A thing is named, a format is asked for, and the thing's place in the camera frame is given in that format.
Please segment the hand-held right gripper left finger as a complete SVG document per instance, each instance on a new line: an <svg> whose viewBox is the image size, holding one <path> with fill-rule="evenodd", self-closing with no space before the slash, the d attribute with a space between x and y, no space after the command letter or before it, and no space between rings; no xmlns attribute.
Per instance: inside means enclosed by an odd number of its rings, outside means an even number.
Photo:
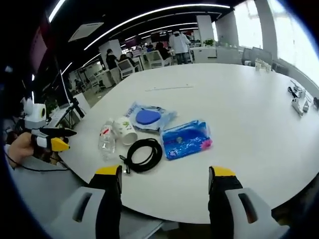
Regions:
<svg viewBox="0 0 319 239"><path fill-rule="evenodd" d="M86 187L62 204L53 221L59 239L118 239L122 211L122 166L98 169Z"/></svg>

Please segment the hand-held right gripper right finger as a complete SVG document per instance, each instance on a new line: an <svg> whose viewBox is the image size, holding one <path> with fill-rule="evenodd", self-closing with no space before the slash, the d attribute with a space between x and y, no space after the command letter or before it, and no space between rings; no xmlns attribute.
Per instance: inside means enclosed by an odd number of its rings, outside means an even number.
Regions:
<svg viewBox="0 0 319 239"><path fill-rule="evenodd" d="M280 239L290 229L273 217L270 206L235 173L210 166L208 210L214 239Z"/></svg>

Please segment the person's left hand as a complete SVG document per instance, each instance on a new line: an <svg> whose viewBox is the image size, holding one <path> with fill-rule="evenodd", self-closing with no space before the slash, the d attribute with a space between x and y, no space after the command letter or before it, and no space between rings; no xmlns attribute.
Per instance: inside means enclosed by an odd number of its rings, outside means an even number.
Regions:
<svg viewBox="0 0 319 239"><path fill-rule="evenodd" d="M32 134L22 133L8 148L7 154L14 162L19 163L23 159L30 157L34 153L34 147L31 142Z"/></svg>

